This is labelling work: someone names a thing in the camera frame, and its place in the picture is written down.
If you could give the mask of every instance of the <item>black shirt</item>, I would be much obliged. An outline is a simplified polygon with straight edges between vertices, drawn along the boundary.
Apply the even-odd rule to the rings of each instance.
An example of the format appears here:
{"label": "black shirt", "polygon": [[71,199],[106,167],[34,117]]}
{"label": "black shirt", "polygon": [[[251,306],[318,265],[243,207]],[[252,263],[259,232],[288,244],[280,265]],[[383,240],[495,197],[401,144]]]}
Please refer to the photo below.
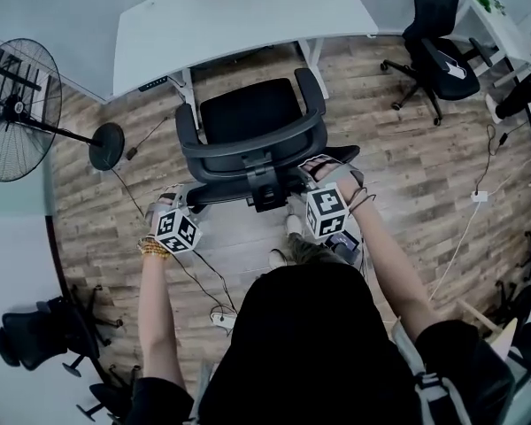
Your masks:
{"label": "black shirt", "polygon": [[[435,324],[416,347],[429,373],[454,383],[473,423],[501,422],[512,375],[475,327]],[[192,405],[172,382],[143,378],[127,424],[180,425]],[[370,290],[337,264],[281,267],[254,282],[199,416],[203,425],[420,422],[412,373]]]}

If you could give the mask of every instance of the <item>desk leg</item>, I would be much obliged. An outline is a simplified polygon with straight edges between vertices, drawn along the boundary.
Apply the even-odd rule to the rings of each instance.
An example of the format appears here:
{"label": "desk leg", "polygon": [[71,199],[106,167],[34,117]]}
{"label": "desk leg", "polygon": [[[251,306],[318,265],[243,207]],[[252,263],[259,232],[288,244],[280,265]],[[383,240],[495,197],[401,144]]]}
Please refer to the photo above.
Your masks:
{"label": "desk leg", "polygon": [[181,75],[178,73],[171,74],[171,83],[177,89],[179,93],[185,98],[185,102],[191,106],[193,111],[193,120],[195,121],[196,130],[200,128],[198,124],[198,115],[196,112],[195,102],[195,90],[193,89],[193,79],[191,78],[191,70],[185,68],[181,71]]}
{"label": "desk leg", "polygon": [[506,74],[504,77],[502,77],[500,80],[498,81],[495,81],[494,82],[494,88],[498,88],[498,87],[501,87],[502,85],[504,85],[505,83],[507,83],[508,81],[514,79],[515,77],[517,77],[518,75],[520,75],[521,73],[523,73],[523,71],[526,71],[527,69],[529,68],[529,63],[524,63],[523,65],[521,65],[520,67],[518,67],[515,71],[513,71],[512,73],[508,73]]}
{"label": "desk leg", "polygon": [[[496,63],[499,63],[505,58],[505,52],[502,50],[498,50],[494,55],[492,55],[489,59],[492,61],[492,66]],[[486,63],[482,63],[477,68],[474,69],[474,74],[476,74],[476,77],[480,77],[482,74],[484,74],[486,71],[489,70],[488,65]]]}
{"label": "desk leg", "polygon": [[468,2],[468,0],[464,0],[464,2],[460,5],[460,8],[458,8],[457,17],[454,22],[454,27],[457,26],[460,20],[462,20],[466,16],[469,9],[470,9],[470,3]]}
{"label": "desk leg", "polygon": [[299,47],[303,52],[304,61],[307,63],[307,66],[309,66],[309,69],[311,69],[312,74],[315,76],[317,82],[319,83],[320,90],[322,91],[322,96],[325,99],[328,99],[327,86],[325,85],[325,81],[322,80],[322,76],[320,75],[319,70],[320,51],[322,50],[322,43],[324,41],[324,38],[313,39],[311,40],[312,46],[306,39],[300,39],[298,42]]}

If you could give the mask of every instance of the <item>white desk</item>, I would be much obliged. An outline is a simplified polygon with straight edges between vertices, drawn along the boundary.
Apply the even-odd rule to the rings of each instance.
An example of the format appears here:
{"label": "white desk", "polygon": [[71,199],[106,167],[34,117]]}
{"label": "white desk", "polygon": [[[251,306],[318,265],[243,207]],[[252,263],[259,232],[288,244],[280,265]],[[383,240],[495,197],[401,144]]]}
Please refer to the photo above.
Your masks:
{"label": "white desk", "polygon": [[196,117],[191,66],[299,41],[327,98],[318,68],[323,38],[377,31],[360,0],[147,0],[120,15],[114,96],[170,75]]}
{"label": "white desk", "polygon": [[[457,12],[456,24],[462,20],[469,10],[472,10],[484,27],[488,30],[499,49],[490,57],[493,65],[508,57],[514,61],[524,61],[531,63],[531,51],[527,45],[527,40],[515,25],[509,14],[501,14],[492,5],[492,12],[487,12],[477,0],[463,0]],[[474,69],[476,76],[480,76],[488,71],[489,67],[482,63]]]}

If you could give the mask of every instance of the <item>laminate flooring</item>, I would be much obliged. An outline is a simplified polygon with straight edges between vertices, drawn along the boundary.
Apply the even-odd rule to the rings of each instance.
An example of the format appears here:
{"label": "laminate flooring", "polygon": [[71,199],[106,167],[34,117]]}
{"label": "laminate flooring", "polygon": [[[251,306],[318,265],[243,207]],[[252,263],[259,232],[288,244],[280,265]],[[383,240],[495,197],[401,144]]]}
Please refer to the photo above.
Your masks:
{"label": "laminate flooring", "polygon": [[[486,127],[491,123],[484,94],[490,90],[501,98],[512,85],[491,90],[493,80],[507,72],[505,65],[496,66],[481,77],[480,93],[459,102],[440,101],[444,120],[435,127],[431,104],[421,93],[400,112],[390,109],[412,80],[391,69],[383,73],[380,62],[384,58],[410,63],[398,37],[325,42],[320,70],[331,96],[324,118],[328,142],[361,147],[354,165],[364,172],[370,193],[377,194],[375,204],[389,231],[430,293],[443,276],[475,209],[470,194],[487,162]],[[237,62],[196,69],[196,97],[200,103],[278,77],[289,77],[298,90],[293,71],[303,66],[293,44],[264,49]],[[144,211],[165,186],[189,180],[173,120],[181,98],[170,84],[145,93],[135,91],[107,105],[64,87],[63,102],[60,127],[92,135],[100,124],[115,121],[124,129],[125,151],[137,145],[163,118],[169,118],[142,143],[133,160],[123,158],[115,168]],[[524,112],[504,121],[496,127],[496,140],[524,121]],[[526,124],[513,132],[491,159],[480,189],[496,190],[528,159],[531,130]],[[114,364],[124,373],[142,363],[137,328],[142,260],[135,245],[148,229],[116,174],[97,172],[90,165],[86,144],[58,137],[52,160],[55,226],[65,278],[85,296],[95,285],[103,286],[96,314],[112,320],[121,318],[124,326],[103,329],[112,344],[101,350],[100,361],[104,367]],[[531,162],[477,212],[433,299],[444,317],[460,315],[456,299],[461,297],[481,311],[488,309],[497,301],[495,281],[521,275],[516,264],[527,256],[523,232],[531,229],[530,181]],[[297,213],[302,212],[299,202],[292,200],[291,205]],[[257,276],[269,270],[268,252],[284,248],[287,212],[281,208],[255,213],[241,201],[215,205],[203,224],[204,238],[197,249],[224,275],[237,306]],[[206,289],[227,302],[219,278],[200,259],[183,254],[180,260]],[[378,288],[371,264],[366,264],[366,279],[375,304],[390,328],[395,317]],[[181,366],[192,391],[200,360],[219,361],[229,337],[211,324],[209,312],[215,304],[198,286],[176,265],[170,265],[166,274]],[[358,317],[358,329],[350,332],[360,330]]]}

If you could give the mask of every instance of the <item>sneaker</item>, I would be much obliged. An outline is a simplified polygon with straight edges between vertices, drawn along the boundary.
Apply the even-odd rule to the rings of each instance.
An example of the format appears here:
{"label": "sneaker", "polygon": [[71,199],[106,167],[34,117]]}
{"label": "sneaker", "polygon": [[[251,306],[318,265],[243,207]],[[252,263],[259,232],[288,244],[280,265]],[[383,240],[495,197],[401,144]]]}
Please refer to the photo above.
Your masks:
{"label": "sneaker", "polygon": [[301,219],[295,216],[295,214],[290,214],[287,216],[287,219],[285,219],[285,231],[287,236],[289,236],[291,233],[297,233],[298,235],[303,236],[304,232]]}
{"label": "sneaker", "polygon": [[496,114],[497,102],[494,101],[494,98],[490,95],[486,95],[486,107],[488,107],[489,113],[492,116],[492,120],[494,121],[494,123],[501,123],[502,119],[499,118]]}
{"label": "sneaker", "polygon": [[269,267],[271,269],[277,269],[278,267],[284,267],[287,265],[287,258],[285,258],[285,255],[283,255],[278,249],[270,251],[267,260],[269,261]]}

